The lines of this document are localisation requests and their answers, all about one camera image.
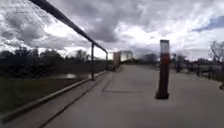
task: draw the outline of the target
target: curb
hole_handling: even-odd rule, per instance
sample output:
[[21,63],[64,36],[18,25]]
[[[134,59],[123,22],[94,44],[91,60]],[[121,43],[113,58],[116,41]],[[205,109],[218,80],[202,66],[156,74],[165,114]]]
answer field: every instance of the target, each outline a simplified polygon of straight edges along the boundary
[[[95,75],[95,77],[98,77],[98,76],[100,76],[100,75],[102,75],[102,74],[104,74],[106,72],[107,71],[102,71],[100,73],[97,73]],[[17,108],[15,110],[13,110],[13,111],[3,115],[0,118],[0,120],[1,120],[1,122],[3,124],[5,124],[5,123],[7,123],[9,121],[12,121],[16,117],[19,117],[19,116],[21,116],[21,115],[31,111],[32,109],[37,108],[38,106],[41,106],[42,104],[52,100],[53,98],[56,98],[56,97],[60,96],[61,94],[65,93],[65,92],[67,92],[67,91],[69,91],[69,90],[71,90],[71,89],[73,89],[75,87],[78,87],[78,86],[80,86],[80,85],[82,85],[82,84],[84,84],[84,83],[86,83],[88,81],[91,81],[91,78],[86,78],[84,80],[81,80],[81,81],[79,81],[77,83],[74,83],[74,84],[68,86],[68,87],[65,87],[65,88],[63,88],[61,90],[58,90],[58,91],[56,91],[54,93],[51,93],[51,94],[49,94],[49,95],[47,95],[47,96],[45,96],[43,98],[37,99],[36,101],[33,101],[33,102],[28,103],[28,104],[26,104],[26,105],[24,105],[24,106],[22,106],[20,108]]]

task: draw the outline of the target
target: water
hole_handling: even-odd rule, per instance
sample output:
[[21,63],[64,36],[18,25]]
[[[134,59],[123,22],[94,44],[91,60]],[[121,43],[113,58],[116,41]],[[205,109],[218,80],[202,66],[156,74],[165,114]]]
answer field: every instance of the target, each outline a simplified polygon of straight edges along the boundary
[[51,76],[51,78],[59,78],[59,79],[74,79],[77,78],[76,74],[67,73],[67,74],[57,74],[54,76]]

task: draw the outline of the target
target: cloud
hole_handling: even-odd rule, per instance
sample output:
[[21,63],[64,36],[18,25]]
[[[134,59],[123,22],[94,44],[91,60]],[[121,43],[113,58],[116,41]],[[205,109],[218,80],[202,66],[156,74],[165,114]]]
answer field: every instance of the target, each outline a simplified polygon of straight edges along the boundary
[[[137,55],[159,52],[159,40],[169,39],[172,52],[199,49],[206,56],[211,40],[224,40],[219,22],[224,16],[223,0],[48,1],[108,50],[131,49]],[[27,0],[14,3],[0,0],[4,8],[0,35],[5,44],[17,47],[18,40],[30,47],[58,50],[89,47],[88,41]]]

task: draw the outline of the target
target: concrete walkway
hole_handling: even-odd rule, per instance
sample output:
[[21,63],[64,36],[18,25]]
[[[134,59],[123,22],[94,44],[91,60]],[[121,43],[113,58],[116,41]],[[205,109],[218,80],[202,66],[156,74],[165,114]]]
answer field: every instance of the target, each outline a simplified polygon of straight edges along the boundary
[[223,128],[220,83],[170,74],[169,100],[155,100],[159,72],[123,66],[46,128]]

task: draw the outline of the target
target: red and white bollard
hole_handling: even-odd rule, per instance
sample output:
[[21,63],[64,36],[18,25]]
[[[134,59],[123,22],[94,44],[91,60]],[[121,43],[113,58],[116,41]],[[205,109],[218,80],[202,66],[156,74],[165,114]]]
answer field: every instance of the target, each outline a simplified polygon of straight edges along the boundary
[[168,99],[170,46],[169,40],[160,40],[160,77],[156,99]]

